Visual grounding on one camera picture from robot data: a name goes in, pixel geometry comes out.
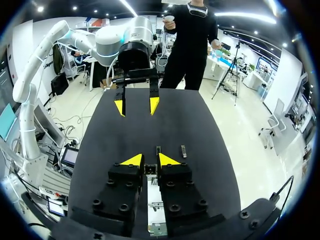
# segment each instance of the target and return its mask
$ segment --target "person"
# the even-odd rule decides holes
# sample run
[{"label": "person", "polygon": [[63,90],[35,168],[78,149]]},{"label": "person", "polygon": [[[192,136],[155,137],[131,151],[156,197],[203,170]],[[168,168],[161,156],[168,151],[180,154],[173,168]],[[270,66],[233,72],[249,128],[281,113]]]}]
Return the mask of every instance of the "person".
[{"label": "person", "polygon": [[187,5],[172,7],[163,20],[164,30],[176,34],[170,57],[165,67],[161,88],[175,89],[182,78],[186,90],[199,90],[207,65],[208,41],[214,50],[221,48],[218,28],[213,12],[208,11],[204,0],[192,0]]},{"label": "person", "polygon": [[77,66],[85,65],[85,70],[88,70],[88,72],[90,73],[91,63],[84,61],[90,55],[88,55],[88,54],[81,55],[81,53],[79,51],[71,51],[71,55],[74,56],[74,62]]}]

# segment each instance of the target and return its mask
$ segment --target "screen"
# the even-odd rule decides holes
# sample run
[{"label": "screen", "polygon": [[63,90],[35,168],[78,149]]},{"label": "screen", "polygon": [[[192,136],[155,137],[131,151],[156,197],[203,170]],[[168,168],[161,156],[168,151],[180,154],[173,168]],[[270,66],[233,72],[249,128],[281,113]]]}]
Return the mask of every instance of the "screen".
[{"label": "screen", "polygon": [[60,201],[48,199],[49,212],[64,217],[65,211],[62,209],[61,204],[62,203]]},{"label": "screen", "polygon": [[224,49],[226,49],[226,50],[230,50],[230,49],[231,49],[231,47],[230,47],[229,45],[227,45],[227,44],[225,44],[225,43],[223,43],[223,42],[222,42],[222,47],[223,47]]},{"label": "screen", "polygon": [[61,160],[61,162],[62,163],[66,162],[68,164],[75,165],[76,160],[77,160],[77,156],[78,156],[78,151],[66,148],[64,158]]}]

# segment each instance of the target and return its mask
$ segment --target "black mat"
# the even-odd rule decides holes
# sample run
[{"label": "black mat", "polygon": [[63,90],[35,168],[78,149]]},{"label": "black mat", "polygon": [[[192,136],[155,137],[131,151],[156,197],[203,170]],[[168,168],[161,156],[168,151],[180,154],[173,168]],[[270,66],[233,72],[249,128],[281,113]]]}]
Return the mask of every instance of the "black mat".
[{"label": "black mat", "polygon": [[[161,146],[168,157],[183,162],[181,145],[186,146],[185,161],[199,192],[209,203],[209,213],[229,218],[240,211],[238,184],[227,148],[199,92],[160,89],[154,116],[149,113],[147,88],[126,90],[126,117],[120,116],[114,97],[114,90],[103,94],[85,132],[71,181],[70,211],[77,206],[91,212],[92,201],[107,181],[113,163],[143,153],[146,163],[155,164],[156,146]],[[144,179],[133,237],[148,236]]]}]

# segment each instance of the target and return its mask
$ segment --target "black clothing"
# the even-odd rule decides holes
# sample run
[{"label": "black clothing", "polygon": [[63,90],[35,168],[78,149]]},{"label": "black clothing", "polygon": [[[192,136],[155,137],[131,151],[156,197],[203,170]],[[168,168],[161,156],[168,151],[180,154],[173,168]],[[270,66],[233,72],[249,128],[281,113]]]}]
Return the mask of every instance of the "black clothing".
[{"label": "black clothing", "polygon": [[167,15],[174,16],[175,29],[164,30],[169,34],[176,33],[176,40],[161,88],[175,89],[185,76],[185,89],[198,91],[207,65],[208,41],[211,43],[218,36],[215,15],[210,11],[206,17],[191,15],[186,5],[176,5]]},{"label": "black clothing", "polygon": [[189,58],[172,53],[165,67],[161,88],[175,89],[185,76],[185,89],[198,91],[206,65],[206,56]]},{"label": "black clothing", "polygon": [[176,33],[173,51],[188,52],[190,56],[207,56],[209,43],[218,37],[216,18],[213,12],[208,11],[206,17],[191,15],[187,5],[176,5],[168,16],[174,16],[175,29],[164,30],[169,34]]}]

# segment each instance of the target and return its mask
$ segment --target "cable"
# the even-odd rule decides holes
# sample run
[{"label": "cable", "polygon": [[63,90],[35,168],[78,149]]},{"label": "cable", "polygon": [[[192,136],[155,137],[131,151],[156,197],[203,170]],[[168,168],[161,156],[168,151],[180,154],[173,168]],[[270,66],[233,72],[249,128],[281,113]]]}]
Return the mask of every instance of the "cable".
[{"label": "cable", "polygon": [[295,178],[295,177],[292,175],[292,176],[286,181],[286,183],[280,188],[280,190],[279,190],[276,194],[273,194],[272,197],[270,198],[270,200],[276,199],[276,198],[280,195],[280,193],[285,189],[285,187],[289,184],[289,182],[291,181],[288,194],[286,195],[286,198],[285,198],[284,203],[283,203],[283,205],[282,205],[282,208],[281,208],[281,211],[280,211],[280,215],[279,215],[279,217],[278,217],[278,219],[277,219],[277,222],[279,221],[279,219],[280,219],[280,217],[281,217],[281,214],[282,214],[282,211],[284,210],[285,205],[286,205],[286,203],[287,203],[287,200],[288,200],[288,197],[289,197],[289,194],[290,194],[292,185],[293,185],[293,183],[294,183],[294,178]]},{"label": "cable", "polygon": [[117,60],[118,60],[118,56],[113,59],[113,61],[110,64],[110,67],[109,67],[109,69],[108,69],[108,71],[106,73],[106,85],[107,85],[108,88],[111,88],[112,84],[113,84],[112,82],[109,84],[109,76],[110,76],[110,72],[113,69],[113,66],[114,66],[114,64],[116,63]]},{"label": "cable", "polygon": [[39,226],[39,227],[43,227],[43,228],[45,228],[45,229],[48,229],[45,225],[42,225],[42,224],[39,224],[39,223],[35,223],[35,222],[28,223],[28,226],[29,226],[29,227]]}]

